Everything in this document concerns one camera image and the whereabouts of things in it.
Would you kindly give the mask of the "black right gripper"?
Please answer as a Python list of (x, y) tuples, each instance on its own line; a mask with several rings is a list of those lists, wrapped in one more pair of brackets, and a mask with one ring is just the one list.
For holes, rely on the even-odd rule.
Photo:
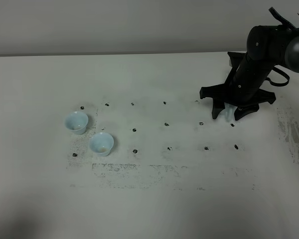
[(273, 104), (276, 96), (273, 92), (260, 89), (274, 68), (269, 61), (253, 60), (247, 53), (228, 52), (232, 69), (223, 84), (202, 87), (200, 98), (212, 98), (212, 118), (225, 109), (225, 103), (237, 106), (234, 119), (255, 113), (260, 103)]

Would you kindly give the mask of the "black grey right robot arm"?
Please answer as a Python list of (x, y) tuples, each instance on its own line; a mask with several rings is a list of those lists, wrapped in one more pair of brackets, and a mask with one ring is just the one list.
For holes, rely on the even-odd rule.
[(216, 119), (226, 104), (236, 106), (234, 119), (257, 112), (261, 103), (273, 104), (273, 92), (261, 89), (264, 81), (272, 86), (288, 84), (275, 83), (269, 77), (274, 71), (287, 80), (288, 74), (278, 69), (282, 66), (299, 73), (299, 28), (278, 26), (255, 26), (247, 38), (246, 53), (228, 52), (231, 71), (223, 84), (202, 87), (200, 98), (213, 100), (212, 118)]

